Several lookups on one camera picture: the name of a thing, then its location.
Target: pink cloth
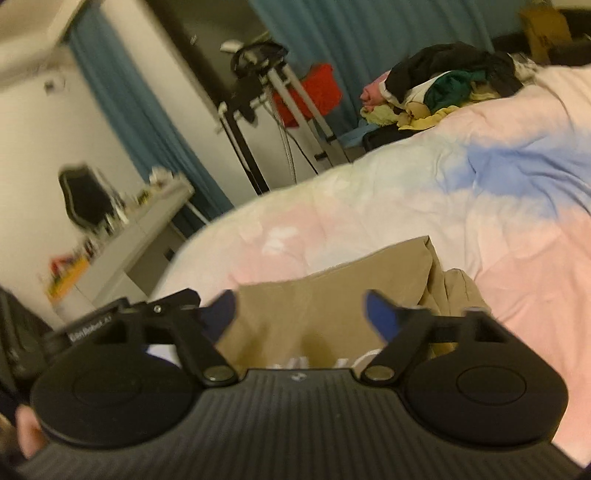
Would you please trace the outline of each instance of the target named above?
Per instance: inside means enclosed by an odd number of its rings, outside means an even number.
[[[360,98],[363,102],[363,107],[368,112],[372,112],[375,106],[383,105],[386,103],[386,99],[379,92],[379,84],[383,82],[385,79],[387,79],[388,75],[390,75],[390,70],[384,73],[381,77],[374,80],[372,83],[370,83],[363,89],[363,93],[361,94]]]

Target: metal screw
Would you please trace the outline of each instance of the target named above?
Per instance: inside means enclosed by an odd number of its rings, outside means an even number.
[[[373,365],[367,368],[364,373],[372,382],[385,382],[394,377],[394,370],[384,365]]]
[[[234,370],[227,365],[217,365],[209,367],[203,375],[211,382],[225,382],[234,376]]]

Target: cardboard box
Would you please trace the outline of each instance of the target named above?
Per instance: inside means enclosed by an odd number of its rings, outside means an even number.
[[[536,63],[549,63],[549,49],[573,41],[566,18],[558,10],[540,5],[524,8],[519,14]]]

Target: black clothing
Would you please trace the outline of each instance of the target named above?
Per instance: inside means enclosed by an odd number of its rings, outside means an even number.
[[[513,59],[506,53],[490,53],[462,42],[433,45],[396,65],[386,79],[386,88],[402,103],[406,93],[435,74],[449,70],[484,70],[491,86],[503,97],[523,86],[515,78]]]

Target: white cable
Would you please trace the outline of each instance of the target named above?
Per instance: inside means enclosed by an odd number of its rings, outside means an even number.
[[[265,88],[265,93],[267,96],[267,100],[269,101],[269,104],[271,105],[271,111],[269,113],[272,115],[275,122],[277,123],[277,126],[279,127],[281,141],[283,142],[283,149],[285,150],[285,156],[287,158],[287,163],[290,167],[291,179],[293,180],[294,184],[297,185],[297,176],[296,176],[296,168],[295,168],[296,165],[294,164],[294,156],[291,151],[290,140],[287,137],[287,133],[285,132],[285,124],[283,123],[283,119],[281,118],[281,115],[279,115],[279,112],[277,111],[277,106],[275,105],[275,102],[273,101],[273,96],[272,96],[271,92],[272,92],[271,88],[267,86]]]

